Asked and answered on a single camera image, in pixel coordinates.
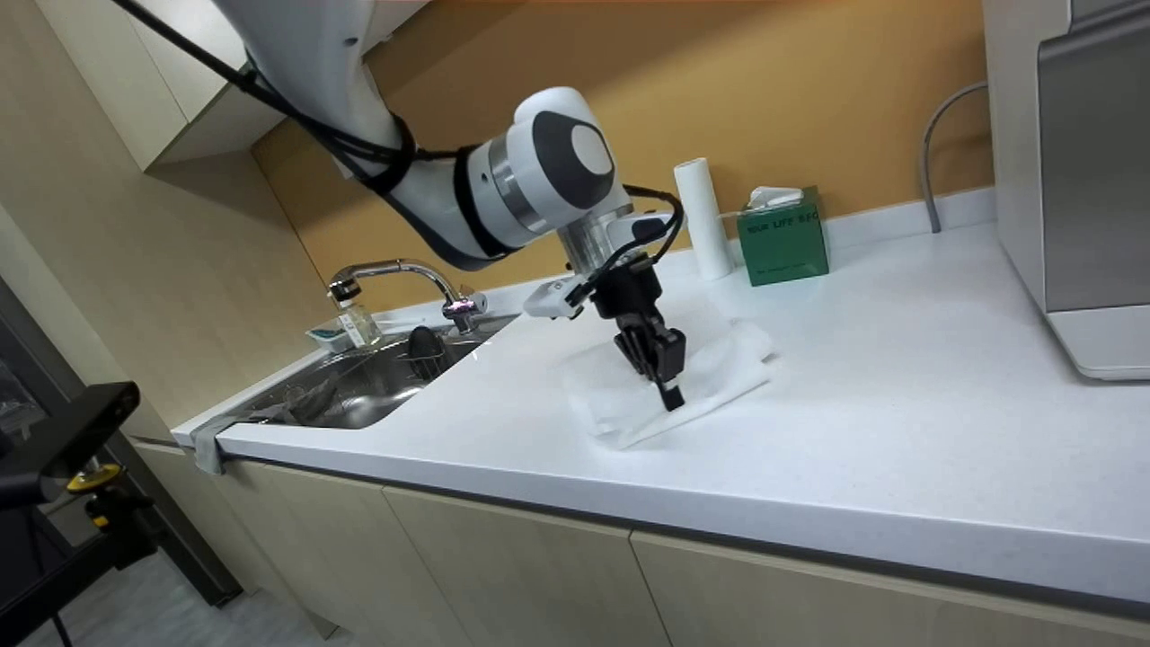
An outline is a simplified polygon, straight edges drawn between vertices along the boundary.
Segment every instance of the sink faucet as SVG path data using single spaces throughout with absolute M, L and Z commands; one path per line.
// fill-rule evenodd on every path
M 352 337 L 357 343 L 369 343 L 379 337 L 372 318 L 366 311 L 357 311 L 360 279 L 391 277 L 391 274 L 412 274 L 432 279 L 434 292 L 443 293 L 443 315 L 452 318 L 460 330 L 466 330 L 466 322 L 486 310 L 481 293 L 460 293 L 438 268 L 423 262 L 412 262 L 412 257 L 352 262 L 325 279 L 325 298 L 336 303 L 342 311 L 357 318 L 363 335 L 363 341 Z

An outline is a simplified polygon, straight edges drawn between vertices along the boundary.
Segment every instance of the upper cabinet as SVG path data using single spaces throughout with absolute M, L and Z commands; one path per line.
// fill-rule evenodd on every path
M 275 112 L 153 35 L 112 0 L 37 0 L 73 63 L 100 100 L 141 170 L 248 149 Z M 176 33 L 240 69 L 243 41 L 212 0 L 141 0 Z M 377 0 L 369 46 L 427 0 Z

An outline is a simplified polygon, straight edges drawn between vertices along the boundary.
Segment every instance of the microwave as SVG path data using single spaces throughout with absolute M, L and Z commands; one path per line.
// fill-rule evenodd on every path
M 1150 380 L 1150 0 L 986 0 L 1000 240 L 1068 359 Z

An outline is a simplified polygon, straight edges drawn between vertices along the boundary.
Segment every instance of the robotic arm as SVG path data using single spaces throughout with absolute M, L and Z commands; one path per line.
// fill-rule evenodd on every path
M 685 337 L 656 311 L 654 257 L 638 246 L 673 238 L 673 219 L 621 219 L 632 192 L 619 182 L 606 138 L 576 89 L 544 89 L 518 102 L 506 131 L 427 154 L 387 112 L 363 69 L 372 0 L 216 0 L 240 33 L 250 69 L 233 70 L 133 0 L 113 0 L 153 33 L 233 79 L 250 98 L 298 119 L 363 188 L 384 198 L 444 262 L 481 268 L 558 229 L 576 279 L 551 287 L 551 311 L 576 315 L 585 298 L 619 322 L 619 347 L 681 406 Z

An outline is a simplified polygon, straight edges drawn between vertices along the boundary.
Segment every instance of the paper towel roll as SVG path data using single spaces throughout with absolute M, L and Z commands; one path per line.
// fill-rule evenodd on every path
M 721 238 L 708 159 L 674 166 L 674 188 L 685 213 L 691 246 L 700 277 L 703 279 L 727 277 L 732 268 L 732 257 Z

